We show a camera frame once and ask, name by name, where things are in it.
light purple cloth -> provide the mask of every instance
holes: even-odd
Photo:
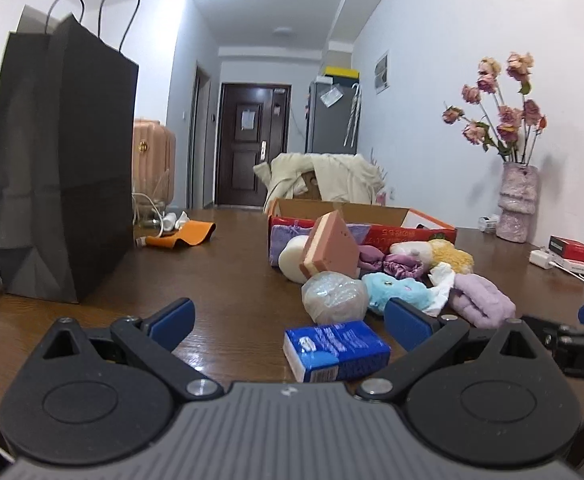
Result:
[[[358,245],[363,243],[363,240],[370,232],[368,224],[348,224],[348,229],[356,240]],[[270,232],[270,265],[278,267],[278,257],[281,256],[283,249],[286,248],[288,242],[300,235],[309,235],[311,228],[303,228],[296,225],[274,225]]]
[[[358,268],[361,274],[383,272],[397,280],[414,278],[418,280],[425,272],[424,265],[416,258],[404,254],[383,254],[371,245],[358,247]]]
[[[477,328],[498,328],[517,312],[510,298],[478,274],[457,274],[448,304]]]

black paper bag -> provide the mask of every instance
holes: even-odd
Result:
[[[77,303],[132,246],[137,76],[134,62],[73,16],[50,36],[8,38],[0,72],[7,292]]]

ceiling light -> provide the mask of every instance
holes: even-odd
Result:
[[[292,36],[294,29],[292,27],[277,27],[272,31],[275,36]]]

pink rose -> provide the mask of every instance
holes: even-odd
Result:
[[[492,74],[481,74],[479,81],[476,82],[479,90],[488,92],[488,94],[496,94],[496,79]]]
[[[460,117],[464,116],[465,112],[461,110],[461,108],[455,108],[451,106],[445,112],[443,112],[443,120],[447,124],[454,124],[456,123]]]
[[[524,56],[512,52],[508,58],[508,75],[519,82],[530,78],[530,68],[534,66],[534,58],[528,52]]]
[[[501,123],[513,126],[518,130],[521,127],[523,111],[509,106],[499,106],[499,117],[501,118]]]
[[[496,127],[496,131],[503,142],[518,141],[518,128],[515,128],[511,124],[499,124],[499,126]]]
[[[483,139],[485,139],[485,134],[485,128],[477,124],[476,121],[472,121],[466,126],[466,129],[463,130],[464,137],[472,144],[481,144]]]
[[[496,77],[501,74],[501,65],[493,57],[484,57],[479,63],[479,74],[491,74]]]
[[[536,126],[541,121],[541,108],[532,100],[527,99],[523,107],[525,110],[526,124],[528,126]]]
[[[461,95],[466,103],[477,105],[481,102],[481,91],[476,87],[464,85],[461,90]]]

orange cloth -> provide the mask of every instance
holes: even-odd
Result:
[[[190,220],[189,222],[185,222],[185,225],[176,234],[171,236],[164,236],[162,238],[157,236],[146,237],[146,244],[166,249],[173,249],[177,244],[186,244],[189,246],[199,245],[209,240],[215,229],[216,224]]]

